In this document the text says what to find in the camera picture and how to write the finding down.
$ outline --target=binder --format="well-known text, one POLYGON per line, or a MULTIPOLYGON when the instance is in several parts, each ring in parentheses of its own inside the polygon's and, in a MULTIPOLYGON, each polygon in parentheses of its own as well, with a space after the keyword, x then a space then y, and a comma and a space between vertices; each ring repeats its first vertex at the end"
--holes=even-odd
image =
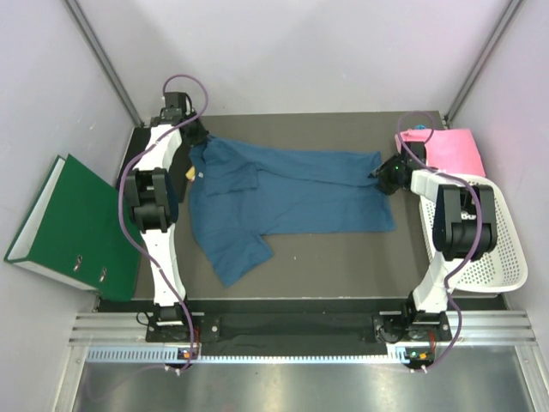
MULTIPOLYGON (((4 261, 116 301, 133 297, 139 251, 118 225, 118 192, 69 155, 58 156, 4 261)), ((138 243, 128 210, 124 221, 138 243)))

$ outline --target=laundry basket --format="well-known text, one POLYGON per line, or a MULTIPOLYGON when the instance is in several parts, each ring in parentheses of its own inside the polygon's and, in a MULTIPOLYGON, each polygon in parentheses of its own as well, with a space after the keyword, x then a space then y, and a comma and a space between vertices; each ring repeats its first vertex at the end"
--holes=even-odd
MULTIPOLYGON (((491 180, 472 175, 457 175, 470 184, 489 185, 494 190, 498 243, 496 248, 478 261, 470 263, 456 288, 468 292, 499 294, 518 289, 528 277, 528 267, 516 234, 504 195, 491 180)), ((421 225, 429 261, 435 254, 432 243, 432 225, 435 219, 435 203, 421 198, 419 203, 421 225)))

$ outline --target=blue fabric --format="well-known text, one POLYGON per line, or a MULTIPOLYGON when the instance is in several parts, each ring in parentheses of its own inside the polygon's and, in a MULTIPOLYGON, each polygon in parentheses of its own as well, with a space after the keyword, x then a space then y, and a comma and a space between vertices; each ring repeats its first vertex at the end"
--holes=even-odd
POLYGON ((379 152, 280 150, 213 137, 190 158, 192 231, 227 287, 273 256, 263 234, 395 229, 388 198, 368 178, 379 152))

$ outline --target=pink folder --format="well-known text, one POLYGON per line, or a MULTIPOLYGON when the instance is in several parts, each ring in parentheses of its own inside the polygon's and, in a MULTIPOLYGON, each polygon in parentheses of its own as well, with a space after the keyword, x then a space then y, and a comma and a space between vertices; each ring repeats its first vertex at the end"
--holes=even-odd
MULTIPOLYGON (((405 142, 424 142, 430 129, 405 130, 405 142)), ((401 143, 395 136, 396 147, 401 151, 401 143)), ((436 167, 448 173, 473 174, 485 177, 482 159, 469 129, 435 130, 431 140, 425 145, 427 166, 436 167)))

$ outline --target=binder ring hole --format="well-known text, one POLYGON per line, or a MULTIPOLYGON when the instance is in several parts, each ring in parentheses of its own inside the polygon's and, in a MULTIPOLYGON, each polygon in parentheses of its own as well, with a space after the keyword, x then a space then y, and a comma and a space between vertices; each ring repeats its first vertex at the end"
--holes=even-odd
POLYGON ((78 255, 76 257, 76 263, 75 267, 72 269, 74 272, 77 272, 80 269, 80 265, 82 264, 82 255, 78 255))

